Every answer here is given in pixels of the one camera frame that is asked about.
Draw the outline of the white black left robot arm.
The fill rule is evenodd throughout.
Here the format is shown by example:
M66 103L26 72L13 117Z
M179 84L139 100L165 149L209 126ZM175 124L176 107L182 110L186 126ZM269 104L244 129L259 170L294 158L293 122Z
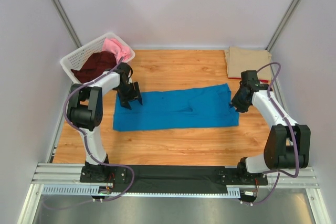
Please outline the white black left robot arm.
M102 146L100 124L103 118L103 96L117 92L121 107L131 109L130 102L142 103L138 82L132 81L133 69L125 62L104 71L84 84L74 84L64 104L64 118L83 140L86 161L83 175L105 178L108 175L108 154Z

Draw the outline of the blue t shirt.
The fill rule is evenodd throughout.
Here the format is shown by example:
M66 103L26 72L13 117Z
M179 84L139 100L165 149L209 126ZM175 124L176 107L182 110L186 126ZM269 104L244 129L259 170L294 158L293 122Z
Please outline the blue t shirt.
M185 90L142 93L130 109L115 104L113 129L119 132L186 128L235 127L239 113L230 107L228 84Z

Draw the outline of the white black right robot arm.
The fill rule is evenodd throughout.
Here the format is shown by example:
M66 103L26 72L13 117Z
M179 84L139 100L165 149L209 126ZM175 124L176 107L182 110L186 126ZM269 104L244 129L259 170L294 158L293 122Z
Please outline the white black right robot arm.
M254 106L270 128L263 153L243 158L247 172L280 172L298 177L300 169L306 168L309 162L311 131L289 116L270 85L259 81L256 70L241 73L239 89L230 105L239 113L246 113Z

